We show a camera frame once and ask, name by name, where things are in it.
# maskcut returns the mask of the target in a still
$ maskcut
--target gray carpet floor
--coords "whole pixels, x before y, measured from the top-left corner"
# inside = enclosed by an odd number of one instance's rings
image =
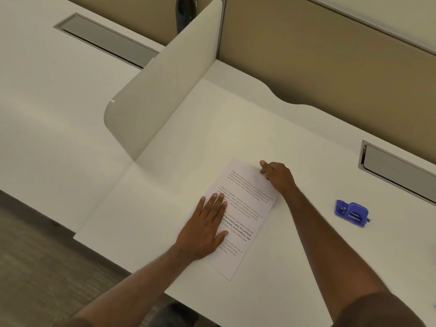
[[[129,275],[73,235],[0,191],[1,327],[51,326]],[[141,326],[173,301],[161,296]],[[214,324],[201,317],[196,326]]]

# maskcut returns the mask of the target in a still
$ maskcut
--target blue plastic object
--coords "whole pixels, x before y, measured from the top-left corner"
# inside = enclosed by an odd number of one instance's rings
[[[342,219],[345,219],[352,224],[359,227],[365,227],[368,219],[368,209],[357,203],[345,203],[341,200],[336,200],[336,207],[334,208],[334,214]]]

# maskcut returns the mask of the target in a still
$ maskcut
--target sheet of paper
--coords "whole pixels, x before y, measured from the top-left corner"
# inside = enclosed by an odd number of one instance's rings
[[[217,234],[227,230],[220,247],[206,259],[231,280],[245,253],[254,241],[279,193],[254,167],[233,158],[205,193],[224,193],[227,209]]]

